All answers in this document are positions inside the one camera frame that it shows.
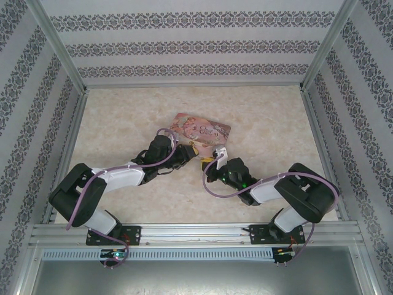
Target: perforated metal strip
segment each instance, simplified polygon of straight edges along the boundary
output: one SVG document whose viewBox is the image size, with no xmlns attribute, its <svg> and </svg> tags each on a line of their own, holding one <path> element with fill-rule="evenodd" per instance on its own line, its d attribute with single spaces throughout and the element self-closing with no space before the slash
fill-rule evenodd
<svg viewBox="0 0 393 295">
<path fill-rule="evenodd" d="M 53 249 L 45 250 L 43 261 L 94 261 L 100 249 Z M 216 261 L 252 260 L 274 261 L 271 248 L 222 248 L 222 249 L 131 249 L 129 260 L 133 261 Z"/>
</svg>

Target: black bracket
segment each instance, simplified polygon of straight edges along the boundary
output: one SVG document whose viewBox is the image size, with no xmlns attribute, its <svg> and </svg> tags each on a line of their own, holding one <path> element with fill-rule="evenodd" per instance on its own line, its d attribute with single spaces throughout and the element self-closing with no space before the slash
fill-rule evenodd
<svg viewBox="0 0 393 295">
<path fill-rule="evenodd" d="M 122 226 L 120 235 L 117 237 L 118 240 L 125 242 L 128 246 L 139 246 L 141 241 L 141 230 L 140 226 Z M 86 238 L 87 246 L 117 246 L 122 245 L 118 242 L 108 240 L 92 231 L 87 232 Z"/>
<path fill-rule="evenodd" d="M 269 233 L 268 224 L 250 224 L 248 229 L 243 229 L 250 233 L 251 245 L 277 245 L 277 244 L 292 244 L 291 237 L 298 243 L 304 244 L 306 242 L 303 226 L 295 227 L 292 232 L 289 232 L 278 241 Z"/>
</svg>

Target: patterned wallpaper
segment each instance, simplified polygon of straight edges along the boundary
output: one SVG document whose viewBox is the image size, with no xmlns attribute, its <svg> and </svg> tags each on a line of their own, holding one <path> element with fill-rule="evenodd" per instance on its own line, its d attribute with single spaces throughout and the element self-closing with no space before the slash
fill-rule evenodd
<svg viewBox="0 0 393 295">
<path fill-rule="evenodd" d="M 301 82 L 343 0 L 42 0 L 86 85 Z"/>
<path fill-rule="evenodd" d="M 359 1 L 308 89 L 349 217 L 393 294 L 392 1 Z"/>
<path fill-rule="evenodd" d="M 0 294 L 55 184 L 79 93 L 24 1 L 0 0 Z"/>
</svg>

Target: beige table surface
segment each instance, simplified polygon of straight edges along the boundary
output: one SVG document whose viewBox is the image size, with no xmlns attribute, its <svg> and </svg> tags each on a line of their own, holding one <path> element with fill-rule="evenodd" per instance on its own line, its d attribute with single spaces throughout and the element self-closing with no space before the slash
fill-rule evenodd
<svg viewBox="0 0 393 295">
<path fill-rule="evenodd" d="M 230 125 L 229 159 L 242 158 L 255 178 L 287 171 L 295 162 L 324 175 L 297 86 L 91 90 L 70 168 L 128 162 L 179 112 Z M 285 200 L 246 206 L 238 197 L 217 199 L 203 189 L 200 165 L 193 159 L 146 185 L 112 191 L 99 206 L 123 223 L 264 222 L 287 206 Z M 234 192 L 218 181 L 208 185 L 218 194 Z M 56 223 L 65 220 L 58 214 Z"/>
</svg>

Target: floral border pattern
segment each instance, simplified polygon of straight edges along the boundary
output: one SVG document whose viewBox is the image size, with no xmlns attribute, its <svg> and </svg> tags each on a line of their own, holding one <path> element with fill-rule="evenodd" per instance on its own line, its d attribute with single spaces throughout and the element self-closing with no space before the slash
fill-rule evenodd
<svg viewBox="0 0 393 295">
<path fill-rule="evenodd" d="M 71 57 L 209 53 L 316 53 L 319 41 L 173 41 L 67 45 Z"/>
<path fill-rule="evenodd" d="M 393 10 L 391 4 L 383 0 L 361 0 L 361 3 L 393 50 Z"/>
<path fill-rule="evenodd" d="M 303 75 L 307 64 L 232 64 L 232 65 L 161 65 L 95 66 L 78 68 L 82 78 L 153 77 L 153 76 L 224 76 L 224 75 Z"/>
<path fill-rule="evenodd" d="M 365 189 L 362 176 L 357 168 L 356 161 L 352 154 L 352 150 L 349 147 L 347 137 L 344 133 L 343 126 L 338 118 L 338 114 L 335 110 L 332 98 L 322 77 L 319 72 L 314 79 L 315 86 L 322 100 L 326 116 L 329 120 L 329 125 L 332 129 L 333 135 L 337 142 L 338 150 L 341 154 L 341 159 L 343 160 L 343 166 L 348 174 L 349 182 L 352 186 L 352 191 L 354 197 L 359 204 L 360 213 L 364 219 L 364 224 L 366 225 L 367 233 L 370 235 L 370 240 L 372 242 L 372 247 L 376 253 L 376 258 L 379 260 L 379 266 L 384 273 L 384 279 L 387 281 L 387 287 L 390 292 L 393 293 L 393 265 L 392 254 L 389 252 L 389 245 L 385 242 L 385 236 L 381 233 L 382 227 L 378 222 L 378 217 L 376 215 L 374 207 L 371 205 L 368 192 Z M 311 99 L 311 104 L 313 105 L 314 113 L 317 117 L 317 112 L 313 99 Z M 321 131 L 323 131 L 321 123 L 317 117 L 318 125 Z"/>
<path fill-rule="evenodd" d="M 17 264 L 17 258 L 19 257 L 22 247 L 22 242 L 26 235 L 25 230 L 27 229 L 27 224 L 30 222 L 31 214 L 33 213 L 33 208 L 35 206 L 37 196 L 39 195 L 40 184 L 42 182 L 42 179 L 44 178 L 45 171 L 50 160 L 50 155 L 53 151 L 53 146 L 55 144 L 56 137 L 61 126 L 61 121 L 63 120 L 64 112 L 69 102 L 69 97 L 72 88 L 73 88 L 72 81 L 68 77 L 63 86 L 63 89 L 61 90 L 61 95 L 59 97 L 55 111 L 53 112 L 53 117 L 50 120 L 49 128 L 45 136 L 45 140 L 42 143 L 41 153 L 38 156 L 36 166 L 33 169 L 33 174 L 31 175 L 31 180 L 28 184 L 28 189 L 26 190 L 26 195 L 23 199 L 23 204 L 20 207 L 20 211 L 17 215 L 17 222 L 15 223 L 15 229 L 12 231 L 11 240 L 9 240 L 9 246 L 5 252 L 5 258 L 1 261 L 2 264 L 0 270 L 1 294 L 7 294 L 7 289 L 10 285 L 12 275 L 14 274 L 15 271 L 14 267 Z M 76 107 L 78 105 L 79 97 L 74 106 L 74 110 L 72 111 L 71 121 L 69 123 L 68 130 L 66 133 L 66 139 L 71 129 L 71 124 L 74 118 Z M 59 158 L 58 166 L 60 165 L 63 149 Z"/>
<path fill-rule="evenodd" d="M 0 52 L 6 46 L 26 11 L 27 5 L 24 0 L 9 0 L 4 4 L 0 13 Z"/>
<path fill-rule="evenodd" d="M 49 98 L 50 91 L 56 81 L 56 77 L 61 68 L 61 63 L 58 57 L 54 54 L 50 60 L 47 71 L 42 78 L 41 85 L 38 88 L 36 97 L 30 107 L 25 123 L 20 130 L 20 135 L 15 143 L 14 150 L 11 152 L 10 158 L 7 161 L 8 165 L 4 168 L 4 172 L 0 178 L 0 221 L 2 215 L 6 211 L 7 203 L 12 195 L 15 181 L 19 177 L 21 166 L 25 161 L 25 156 L 33 140 L 42 112 L 44 111 L 46 102 Z"/>
<path fill-rule="evenodd" d="M 5 129 L 15 103 L 19 100 L 21 91 L 46 41 L 44 32 L 37 26 L 26 48 L 23 50 L 23 54 L 18 60 L 14 71 L 11 73 L 8 84 L 4 86 L 4 90 L 0 93 L 0 136 L 2 135 L 1 130 Z"/>
<path fill-rule="evenodd" d="M 136 30 L 160 28 L 244 28 L 307 27 L 327 28 L 332 24 L 332 11 L 220 11 L 167 12 L 151 14 L 94 14 L 50 17 L 58 32 Z"/>
<path fill-rule="evenodd" d="M 374 95 L 388 127 L 393 128 L 393 91 L 389 88 L 386 78 L 378 69 L 378 64 L 351 20 L 344 25 L 341 36 L 350 49 L 358 68 L 362 71 L 363 78 Z"/>
<path fill-rule="evenodd" d="M 330 70 L 343 96 L 344 103 L 348 107 L 349 115 L 357 130 L 360 142 L 363 144 L 366 156 L 370 159 L 379 188 L 383 191 L 386 203 L 392 209 L 391 214 L 393 214 L 393 176 L 391 175 L 391 170 L 387 167 L 386 159 L 383 158 L 373 130 L 367 122 L 362 106 L 356 97 L 355 91 L 352 89 L 351 82 L 345 73 L 341 61 L 337 57 L 336 51 L 331 50 L 329 52 L 326 62 L 330 66 Z"/>
</svg>

